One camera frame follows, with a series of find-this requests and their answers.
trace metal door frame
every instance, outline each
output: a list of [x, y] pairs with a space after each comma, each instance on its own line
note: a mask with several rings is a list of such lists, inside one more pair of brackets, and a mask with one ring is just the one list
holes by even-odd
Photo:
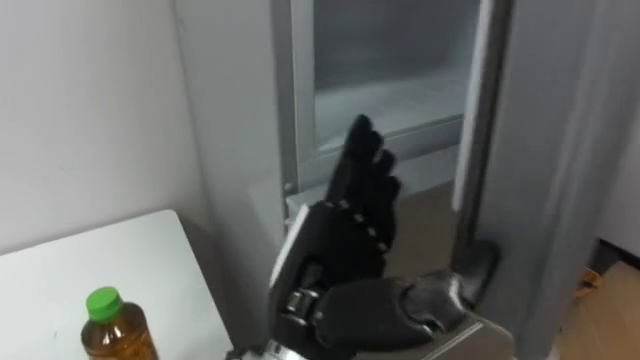
[[502, 263], [480, 315], [544, 359], [595, 243], [621, 144], [634, 121], [640, 3], [513, 1], [497, 102], [477, 127], [461, 242], [491, 239]]

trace floor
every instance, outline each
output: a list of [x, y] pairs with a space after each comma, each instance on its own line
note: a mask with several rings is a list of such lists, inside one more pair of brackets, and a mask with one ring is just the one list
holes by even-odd
[[577, 301], [558, 336], [561, 360], [640, 358], [640, 272], [618, 262]]

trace robotic hand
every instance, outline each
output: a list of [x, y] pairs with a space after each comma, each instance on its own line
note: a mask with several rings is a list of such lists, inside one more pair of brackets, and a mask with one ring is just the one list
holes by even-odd
[[498, 262], [486, 242], [472, 242], [451, 269], [382, 279], [401, 187], [394, 163], [359, 116], [325, 200], [301, 209], [274, 268], [269, 326], [279, 345], [308, 360], [404, 350], [455, 329], [480, 299]]

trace green bottle cap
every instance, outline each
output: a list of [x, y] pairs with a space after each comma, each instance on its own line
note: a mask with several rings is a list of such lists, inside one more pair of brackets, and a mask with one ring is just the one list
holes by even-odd
[[87, 297], [89, 319], [95, 322], [109, 322], [115, 318], [123, 305], [118, 290], [112, 286], [99, 288]]

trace refrigerator door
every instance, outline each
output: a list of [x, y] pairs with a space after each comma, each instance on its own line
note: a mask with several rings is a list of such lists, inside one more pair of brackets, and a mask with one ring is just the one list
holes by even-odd
[[457, 248], [476, 239], [500, 246], [478, 314], [513, 335], [516, 358], [545, 359], [637, 111], [640, 3], [494, 5], [511, 19], [494, 85], [478, 82], [484, 100], [465, 124]]
[[[277, 54], [292, 54], [295, 111], [281, 119], [282, 146], [288, 149], [283, 167], [292, 193], [328, 180], [359, 114], [373, 120], [400, 160], [434, 155], [424, 161], [431, 170], [421, 175], [423, 181], [453, 179], [480, 4], [291, 1], [291, 39], [281, 39]], [[276, 26], [286, 36], [285, 26]], [[289, 81], [284, 72], [279, 71], [280, 98], [290, 96], [282, 91]]]

